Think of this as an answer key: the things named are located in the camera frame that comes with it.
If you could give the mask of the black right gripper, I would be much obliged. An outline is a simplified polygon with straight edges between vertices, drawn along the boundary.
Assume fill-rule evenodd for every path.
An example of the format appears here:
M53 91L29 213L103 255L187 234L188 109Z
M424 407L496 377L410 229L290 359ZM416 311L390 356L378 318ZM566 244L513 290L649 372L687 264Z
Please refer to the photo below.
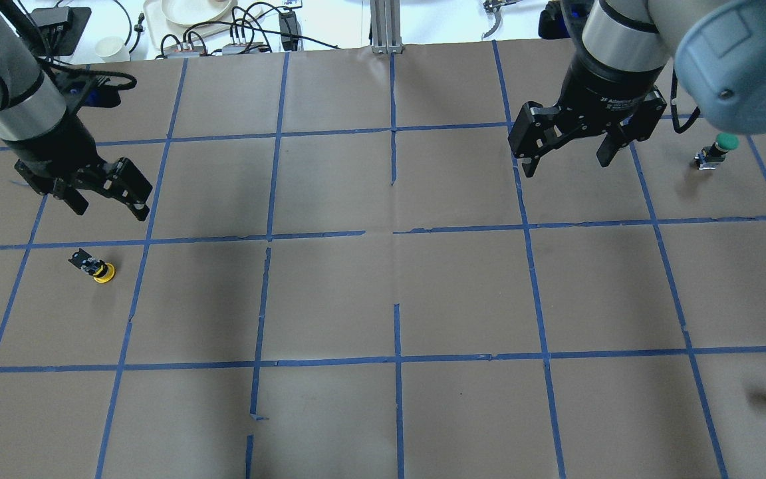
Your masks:
M526 102L509 133L524 176L533 177L538 160L571 140L603 136L596 157L605 168L633 140L649 139L666 109L656 87L663 69L626 72L574 54L556 103Z

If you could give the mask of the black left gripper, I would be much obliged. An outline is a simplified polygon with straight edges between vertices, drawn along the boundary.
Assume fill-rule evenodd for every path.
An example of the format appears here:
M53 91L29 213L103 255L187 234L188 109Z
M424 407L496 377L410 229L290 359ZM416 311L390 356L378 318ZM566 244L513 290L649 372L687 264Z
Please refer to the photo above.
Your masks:
M83 190L125 204L138 222L145 222L152 183L130 158L113 163L103 160L93 136L77 117L66 117L46 134L12 140L17 155L16 172L39 195L63 200L78 216L89 207Z

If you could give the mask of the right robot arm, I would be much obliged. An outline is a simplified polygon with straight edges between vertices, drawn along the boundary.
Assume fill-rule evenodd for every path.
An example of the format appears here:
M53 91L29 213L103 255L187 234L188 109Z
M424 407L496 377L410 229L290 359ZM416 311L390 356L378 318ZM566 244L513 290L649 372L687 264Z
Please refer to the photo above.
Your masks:
M553 1L547 15L575 53L557 102L525 103L509 134L526 177L571 140L601 136L601 166L647 140L673 109L656 87L668 61L694 118L766 134L766 1Z

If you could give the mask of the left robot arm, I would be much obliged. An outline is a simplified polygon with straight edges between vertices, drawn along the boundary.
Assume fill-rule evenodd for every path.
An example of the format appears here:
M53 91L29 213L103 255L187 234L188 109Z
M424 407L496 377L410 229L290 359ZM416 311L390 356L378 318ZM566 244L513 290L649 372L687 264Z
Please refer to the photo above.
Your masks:
M116 107L136 87L130 74L59 66L28 47L39 30L12 1L0 1L0 140L16 155L15 171L39 195L61 200L78 215L85 190L125 204L146 220L151 182L128 158L103 160L77 113Z

